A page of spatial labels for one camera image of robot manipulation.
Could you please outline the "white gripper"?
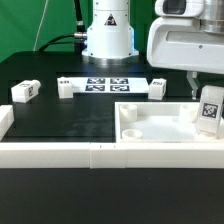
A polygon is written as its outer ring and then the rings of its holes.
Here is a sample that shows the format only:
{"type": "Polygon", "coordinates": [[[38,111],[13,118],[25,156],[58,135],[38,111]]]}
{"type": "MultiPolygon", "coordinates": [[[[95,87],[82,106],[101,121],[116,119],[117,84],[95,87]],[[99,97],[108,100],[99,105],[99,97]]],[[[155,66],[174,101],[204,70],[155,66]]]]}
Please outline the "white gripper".
{"type": "Polygon", "coordinates": [[[197,72],[224,74],[224,35],[200,30],[200,21],[160,17],[149,30],[147,60],[152,67],[186,70],[197,99],[197,72]]]}

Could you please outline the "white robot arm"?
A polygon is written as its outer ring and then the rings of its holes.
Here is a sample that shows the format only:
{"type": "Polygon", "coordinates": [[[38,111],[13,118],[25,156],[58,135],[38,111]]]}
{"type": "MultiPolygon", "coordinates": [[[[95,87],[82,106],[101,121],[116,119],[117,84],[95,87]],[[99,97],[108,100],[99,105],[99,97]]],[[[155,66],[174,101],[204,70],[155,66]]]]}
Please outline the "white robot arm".
{"type": "MultiPolygon", "coordinates": [[[[130,0],[93,0],[85,61],[101,65],[134,59],[130,0]]],[[[147,42],[153,67],[185,70],[193,82],[199,72],[224,74],[224,0],[156,0],[158,18],[147,42]]]]}

